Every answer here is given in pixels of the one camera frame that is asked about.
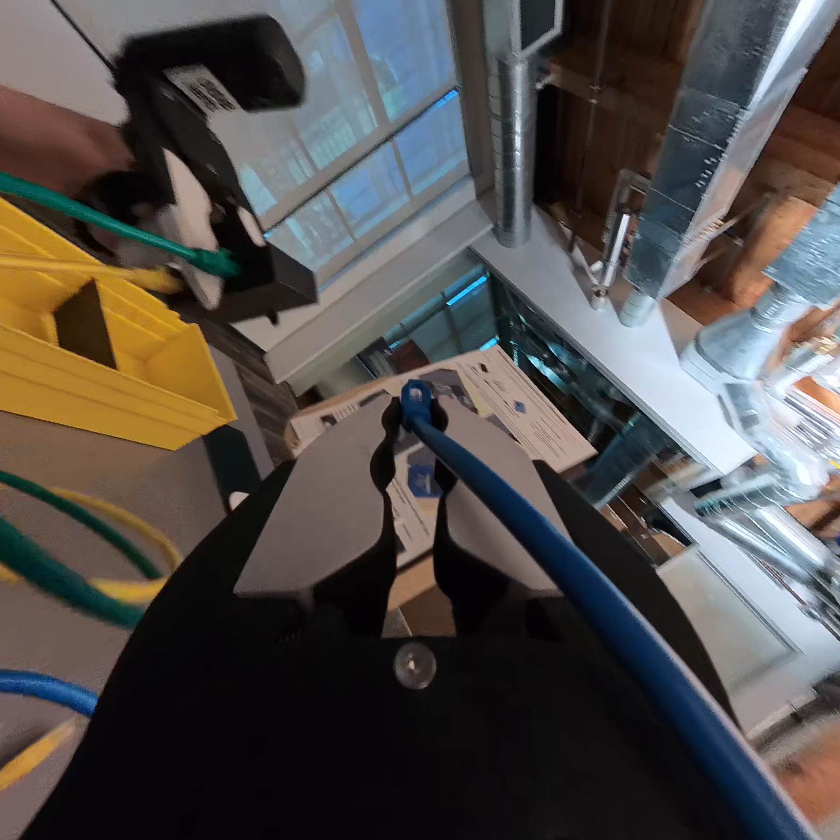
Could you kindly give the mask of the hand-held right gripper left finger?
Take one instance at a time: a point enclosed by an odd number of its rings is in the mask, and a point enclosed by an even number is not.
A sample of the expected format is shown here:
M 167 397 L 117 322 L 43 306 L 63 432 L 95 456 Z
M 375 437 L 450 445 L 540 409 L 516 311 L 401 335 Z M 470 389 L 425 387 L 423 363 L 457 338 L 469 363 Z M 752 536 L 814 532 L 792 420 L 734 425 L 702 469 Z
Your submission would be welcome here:
M 380 394 L 322 433 L 297 457 L 237 582 L 239 596 L 301 594 L 383 553 L 396 576 L 388 493 L 395 474 L 398 400 Z

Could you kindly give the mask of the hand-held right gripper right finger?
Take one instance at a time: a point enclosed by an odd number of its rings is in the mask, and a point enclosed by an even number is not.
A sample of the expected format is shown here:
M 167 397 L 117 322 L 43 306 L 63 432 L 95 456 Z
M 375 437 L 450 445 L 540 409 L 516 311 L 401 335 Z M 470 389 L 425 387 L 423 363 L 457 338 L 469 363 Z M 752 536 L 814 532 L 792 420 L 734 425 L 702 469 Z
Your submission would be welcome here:
M 571 536 L 526 450 L 487 419 L 457 401 L 440 401 L 446 435 L 504 479 L 542 513 L 564 537 Z M 478 561 L 482 571 L 499 572 L 529 594 L 560 594 L 536 561 L 497 516 L 457 479 L 438 506 L 435 554 L 445 539 Z

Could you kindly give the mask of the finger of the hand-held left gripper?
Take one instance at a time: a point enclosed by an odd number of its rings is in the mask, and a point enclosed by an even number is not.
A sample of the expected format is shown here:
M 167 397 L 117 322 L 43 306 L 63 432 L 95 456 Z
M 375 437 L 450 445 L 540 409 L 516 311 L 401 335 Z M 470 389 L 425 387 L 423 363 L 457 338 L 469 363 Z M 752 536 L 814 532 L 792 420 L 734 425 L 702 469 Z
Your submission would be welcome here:
M 164 149 L 163 155 L 174 197 L 174 204 L 164 213 L 164 235 L 190 249 L 217 251 L 218 242 L 210 222 L 210 197 L 176 154 Z M 186 283 L 197 301 L 206 310 L 216 310 L 222 300 L 224 280 L 184 258 L 181 263 Z

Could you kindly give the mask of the black network switch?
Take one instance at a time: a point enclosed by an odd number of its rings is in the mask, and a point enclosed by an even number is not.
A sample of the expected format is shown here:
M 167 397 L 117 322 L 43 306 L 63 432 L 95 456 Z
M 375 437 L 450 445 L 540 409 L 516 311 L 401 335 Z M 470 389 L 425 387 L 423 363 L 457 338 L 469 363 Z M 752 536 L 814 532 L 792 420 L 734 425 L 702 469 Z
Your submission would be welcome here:
M 239 267 L 236 276 L 224 280 L 211 319 L 233 323 L 268 317 L 276 322 L 279 312 L 318 302 L 314 272 L 271 244 L 248 209 L 230 201 L 217 203 L 211 226 L 220 249 Z

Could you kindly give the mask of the person's left hand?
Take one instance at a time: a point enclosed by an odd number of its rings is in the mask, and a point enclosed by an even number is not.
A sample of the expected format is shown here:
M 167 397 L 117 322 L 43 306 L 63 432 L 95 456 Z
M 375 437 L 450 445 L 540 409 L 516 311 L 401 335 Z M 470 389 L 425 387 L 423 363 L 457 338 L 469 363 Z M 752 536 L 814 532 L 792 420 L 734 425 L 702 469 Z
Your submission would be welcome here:
M 78 112 L 1 87 L 1 170 L 67 196 L 133 155 L 119 129 Z

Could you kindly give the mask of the yellow plastic bin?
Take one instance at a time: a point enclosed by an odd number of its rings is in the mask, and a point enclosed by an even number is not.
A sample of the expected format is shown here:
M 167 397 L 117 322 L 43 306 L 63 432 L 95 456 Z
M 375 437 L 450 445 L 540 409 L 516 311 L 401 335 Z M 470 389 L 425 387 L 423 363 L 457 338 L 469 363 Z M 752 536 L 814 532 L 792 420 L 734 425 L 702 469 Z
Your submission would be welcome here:
M 1 202 L 1 407 L 9 413 L 176 450 L 236 418 L 204 336 L 132 282 L 5 199 Z M 60 321 L 97 327 L 79 293 L 94 284 L 113 362 L 60 342 Z

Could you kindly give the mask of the large grid window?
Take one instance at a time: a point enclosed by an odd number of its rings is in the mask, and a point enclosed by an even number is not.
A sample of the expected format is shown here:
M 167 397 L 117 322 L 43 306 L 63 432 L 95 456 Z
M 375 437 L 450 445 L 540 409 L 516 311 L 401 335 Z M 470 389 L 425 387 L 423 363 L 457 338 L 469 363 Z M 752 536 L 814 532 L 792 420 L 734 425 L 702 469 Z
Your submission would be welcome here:
M 446 2 L 280 1 L 300 107 L 226 139 L 266 239 L 324 277 L 469 173 Z

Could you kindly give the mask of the silver vertical pipe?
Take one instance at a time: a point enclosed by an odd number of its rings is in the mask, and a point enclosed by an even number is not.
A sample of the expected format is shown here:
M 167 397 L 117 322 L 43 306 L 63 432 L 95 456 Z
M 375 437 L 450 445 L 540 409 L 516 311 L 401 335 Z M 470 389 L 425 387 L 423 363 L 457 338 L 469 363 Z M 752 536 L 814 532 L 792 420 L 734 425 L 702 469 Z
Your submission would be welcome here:
M 615 280 L 623 273 L 629 241 L 642 211 L 649 179 L 631 169 L 619 171 L 614 185 L 610 212 L 602 234 L 602 254 L 589 265 L 589 301 L 595 311 L 606 306 Z

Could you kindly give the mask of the large insulated metal duct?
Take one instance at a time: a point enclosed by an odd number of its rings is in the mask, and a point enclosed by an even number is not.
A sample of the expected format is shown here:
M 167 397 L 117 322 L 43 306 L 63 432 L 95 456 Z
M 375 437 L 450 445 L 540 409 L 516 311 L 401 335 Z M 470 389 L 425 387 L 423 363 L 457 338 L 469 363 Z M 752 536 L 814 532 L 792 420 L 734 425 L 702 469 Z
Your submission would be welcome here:
M 763 273 L 770 285 L 752 307 L 703 327 L 681 355 L 684 370 L 715 395 L 756 380 L 790 324 L 838 300 L 838 185 Z

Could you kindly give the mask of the spiral round metal duct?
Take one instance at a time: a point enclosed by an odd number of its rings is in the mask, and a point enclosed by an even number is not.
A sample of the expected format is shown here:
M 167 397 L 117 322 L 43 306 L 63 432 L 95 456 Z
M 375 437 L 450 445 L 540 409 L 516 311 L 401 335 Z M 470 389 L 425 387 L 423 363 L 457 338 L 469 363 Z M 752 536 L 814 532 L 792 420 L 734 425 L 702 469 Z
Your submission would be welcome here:
M 496 198 L 495 236 L 508 249 L 531 236 L 536 149 L 536 66 L 514 49 L 519 2 L 484 1 L 488 109 Z

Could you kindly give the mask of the wall air vent grille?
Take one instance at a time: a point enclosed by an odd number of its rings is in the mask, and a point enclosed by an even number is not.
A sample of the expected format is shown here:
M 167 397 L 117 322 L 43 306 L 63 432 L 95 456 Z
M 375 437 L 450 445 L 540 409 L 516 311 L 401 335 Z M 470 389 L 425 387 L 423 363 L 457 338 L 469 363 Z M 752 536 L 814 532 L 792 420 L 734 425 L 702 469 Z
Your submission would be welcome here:
M 525 56 L 562 35 L 564 1 L 519 1 L 518 52 Z

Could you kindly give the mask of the rectangular metal duct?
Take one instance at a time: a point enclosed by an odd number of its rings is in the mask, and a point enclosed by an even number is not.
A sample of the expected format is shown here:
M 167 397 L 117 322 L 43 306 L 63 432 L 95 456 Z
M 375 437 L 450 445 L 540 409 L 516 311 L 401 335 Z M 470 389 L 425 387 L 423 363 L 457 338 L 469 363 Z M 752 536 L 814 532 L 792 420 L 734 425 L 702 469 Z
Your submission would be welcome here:
M 836 1 L 704 3 L 626 263 L 624 326 L 693 277 L 837 18 Z

